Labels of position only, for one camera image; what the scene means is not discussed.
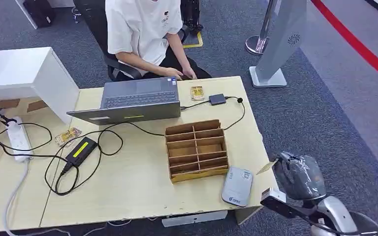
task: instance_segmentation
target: gray laptop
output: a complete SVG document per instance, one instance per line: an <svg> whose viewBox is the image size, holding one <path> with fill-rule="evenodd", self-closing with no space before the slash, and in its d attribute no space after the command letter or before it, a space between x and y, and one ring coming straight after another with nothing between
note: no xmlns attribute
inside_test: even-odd
<svg viewBox="0 0 378 236"><path fill-rule="evenodd" d="M179 117L176 79L164 77L106 83L100 109L67 114L97 125Z"/></svg>

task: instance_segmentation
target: black pants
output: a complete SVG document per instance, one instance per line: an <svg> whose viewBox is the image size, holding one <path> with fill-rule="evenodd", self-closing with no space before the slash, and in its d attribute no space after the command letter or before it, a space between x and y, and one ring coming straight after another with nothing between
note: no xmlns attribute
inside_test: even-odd
<svg viewBox="0 0 378 236"><path fill-rule="evenodd" d="M192 70L195 72L196 76L198 77L198 79L211 78L211 75L208 74L208 72L204 71L203 69L199 68L194 60L188 58L188 61L189 61L190 66L192 67ZM171 68L177 69L180 72L182 71L182 66L179 64L179 61L177 60L175 54L173 53L173 50L170 47L167 48L166 57L164 58L164 60L161 62L159 66L171 67ZM147 74L143 76L143 79L159 78L159 77L163 77L163 76L157 75L152 72L148 72Z"/></svg>

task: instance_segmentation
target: metal robot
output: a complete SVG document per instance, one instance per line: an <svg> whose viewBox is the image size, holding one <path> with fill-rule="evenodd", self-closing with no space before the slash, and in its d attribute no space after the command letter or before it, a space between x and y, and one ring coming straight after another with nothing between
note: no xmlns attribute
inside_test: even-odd
<svg viewBox="0 0 378 236"><path fill-rule="evenodd" d="M311 225L311 236L378 235L378 224L368 216L348 211L336 197L328 196L315 159L283 151L273 156L274 171L286 194L269 188L261 204L287 218L299 216ZM303 202L294 206L286 196Z"/></svg>

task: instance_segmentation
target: wooden organizer box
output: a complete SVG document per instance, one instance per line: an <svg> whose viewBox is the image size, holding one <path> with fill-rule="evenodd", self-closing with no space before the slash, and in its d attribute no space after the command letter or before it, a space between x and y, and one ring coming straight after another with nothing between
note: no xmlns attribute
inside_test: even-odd
<svg viewBox="0 0 378 236"><path fill-rule="evenodd" d="M217 119L166 128L166 146L172 182L228 171L224 130Z"/></svg>

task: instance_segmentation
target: black chair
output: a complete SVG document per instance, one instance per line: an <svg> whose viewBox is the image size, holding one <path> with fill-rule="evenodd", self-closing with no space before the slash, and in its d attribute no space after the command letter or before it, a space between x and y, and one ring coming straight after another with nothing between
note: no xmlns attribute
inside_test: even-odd
<svg viewBox="0 0 378 236"><path fill-rule="evenodd" d="M126 74L134 79L141 79L141 74L135 68L118 62L115 55L108 53L108 27L105 15L105 0L73 0L76 8L82 14L86 25L94 35L103 54L105 63L108 65L108 76L112 81L130 80ZM189 34L189 28L183 26L179 31L182 42ZM114 70L119 70L117 76L114 76Z"/></svg>

